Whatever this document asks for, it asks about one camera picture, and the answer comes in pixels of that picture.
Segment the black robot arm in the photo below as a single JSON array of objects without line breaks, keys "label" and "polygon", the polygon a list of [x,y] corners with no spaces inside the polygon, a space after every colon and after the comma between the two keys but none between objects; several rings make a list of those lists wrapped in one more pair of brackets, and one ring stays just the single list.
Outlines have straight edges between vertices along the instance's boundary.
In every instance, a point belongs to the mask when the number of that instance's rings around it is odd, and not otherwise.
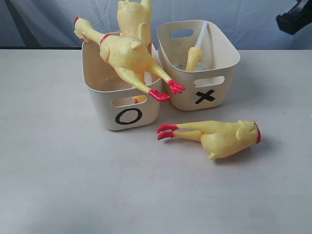
[{"label": "black robot arm", "polygon": [[312,0],[298,0],[287,13],[278,15],[276,22],[281,31],[295,35],[312,22]]}]

